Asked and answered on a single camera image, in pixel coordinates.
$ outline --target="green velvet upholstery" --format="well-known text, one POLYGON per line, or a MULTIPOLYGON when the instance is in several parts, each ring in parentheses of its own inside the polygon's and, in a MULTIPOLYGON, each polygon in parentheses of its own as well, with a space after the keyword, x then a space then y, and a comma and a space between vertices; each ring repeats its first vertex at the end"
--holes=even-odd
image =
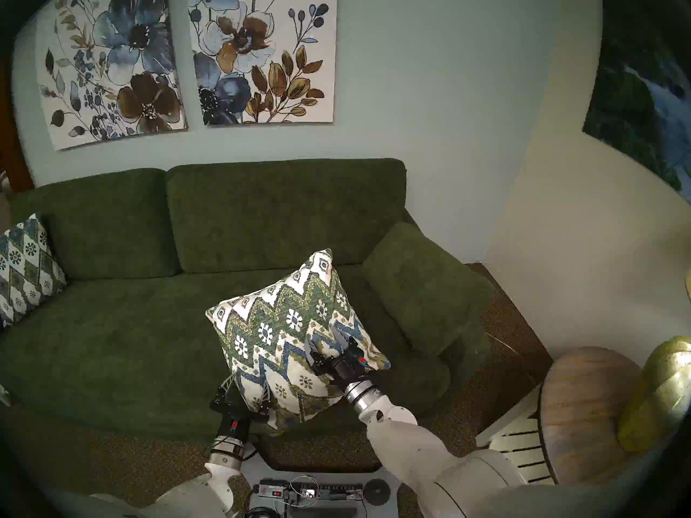
MULTIPOLYGON (((0 383, 87 426, 208 441, 220 421, 208 404, 229 370, 206 309, 330 247, 392 365, 371 379, 416 417, 438 412, 489 355, 478 311, 492 289, 422 236, 405 198, 395 159, 139 169, 22 193, 14 219, 43 214, 72 282, 2 333, 0 383)), ((287 437, 347 428, 363 426, 341 401, 287 437)))
MULTIPOLYGON (((0 382, 34 409, 96 428, 209 440, 220 418, 208 404, 229 370, 204 312, 222 298, 260 289, 290 272, 76 281, 4 332, 0 382)), ((363 324, 394 365, 373 377, 393 401, 424 412, 449 386, 448 367, 411 352, 361 266, 340 266, 338 272, 363 324)), ((330 411, 298 430, 327 430, 317 420, 330 420, 330 411)), ((334 423, 359 422, 344 410, 334 423)))
POLYGON ((461 338, 494 293, 487 279, 406 222, 386 234, 363 270, 411 345, 430 356, 461 338))
POLYGON ((362 263, 404 216, 406 168, 397 159, 304 159, 182 165, 168 202, 188 273, 277 269, 332 249, 334 265, 362 263))
POLYGON ((14 222, 40 213, 68 280, 150 278, 180 270, 165 172, 134 169, 50 184, 11 199, 14 222))

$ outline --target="patterned throw pillow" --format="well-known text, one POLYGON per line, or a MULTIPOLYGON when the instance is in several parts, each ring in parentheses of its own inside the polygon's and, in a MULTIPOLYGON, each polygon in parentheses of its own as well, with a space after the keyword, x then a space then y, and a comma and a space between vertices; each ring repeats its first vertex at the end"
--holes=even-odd
POLYGON ((67 285, 53 260, 48 233, 35 213, 0 236, 0 315, 3 326, 27 313, 67 285))
POLYGON ((267 401, 268 425, 279 431, 316 416, 343 395, 329 377, 312 371, 305 353, 311 346, 338 356, 344 346, 337 336, 353 336, 370 369, 390 367, 348 303, 330 249, 315 252, 275 284, 209 308, 206 317, 247 407, 258 412, 267 401))

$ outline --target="sofa cushion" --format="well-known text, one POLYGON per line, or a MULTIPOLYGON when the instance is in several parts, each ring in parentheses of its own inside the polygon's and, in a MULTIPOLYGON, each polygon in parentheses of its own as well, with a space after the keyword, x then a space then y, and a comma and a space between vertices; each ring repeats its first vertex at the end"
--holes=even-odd
POLYGON ((313 418, 343 396, 327 375, 312 371, 313 349, 338 356, 344 350, 339 340, 352 336, 371 370, 390 367, 349 304, 329 249, 260 291, 233 294, 206 310, 206 317, 247 407, 266 409, 268 426, 279 431, 313 418))
POLYGON ((411 345, 431 356, 461 338, 471 317, 494 296, 489 280, 407 222, 386 234, 363 270, 411 345))
POLYGON ((170 276, 180 268, 159 169, 45 185, 11 205, 15 222, 41 214, 70 280, 170 276))
MULTIPOLYGON (((360 266, 338 272, 364 326, 392 362, 391 370, 376 372, 379 385, 414 413, 430 407, 448 387, 448 368, 411 351, 360 266)), ((5 330, 0 383, 28 407, 91 427, 208 441, 221 420, 209 402, 229 370, 204 312, 228 291, 249 293, 288 273, 73 282, 5 330)), ((316 422, 310 426, 316 430, 329 410, 300 426, 316 422)), ((350 419, 359 423, 351 410, 350 419)))
POLYGON ((181 165, 168 202, 189 273, 295 267, 330 248, 334 265, 367 257, 404 214, 396 159, 302 159, 181 165))
POLYGON ((34 214, 0 236, 0 316, 15 325, 34 308, 61 293, 65 274, 53 259, 48 234, 34 214))

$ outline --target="floral canvas painting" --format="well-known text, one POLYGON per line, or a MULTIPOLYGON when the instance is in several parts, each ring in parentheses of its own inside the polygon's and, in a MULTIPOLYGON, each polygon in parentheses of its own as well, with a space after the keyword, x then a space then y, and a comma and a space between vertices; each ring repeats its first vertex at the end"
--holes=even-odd
POLYGON ((333 122, 336 0, 187 0, 204 124, 333 122))
POLYGON ((602 46, 583 131, 691 204, 691 82, 634 0, 602 0, 602 46))
POLYGON ((36 67, 56 150, 187 127, 168 0, 51 0, 36 67))

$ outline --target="round wooden tabletop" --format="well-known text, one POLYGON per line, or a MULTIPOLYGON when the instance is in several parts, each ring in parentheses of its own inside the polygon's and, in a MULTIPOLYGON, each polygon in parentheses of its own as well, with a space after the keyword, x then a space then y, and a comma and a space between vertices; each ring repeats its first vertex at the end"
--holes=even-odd
POLYGON ((619 445, 617 421, 640 374, 626 356, 600 347, 575 349, 552 365, 540 393, 540 428, 558 483, 611 479, 635 456, 619 445))

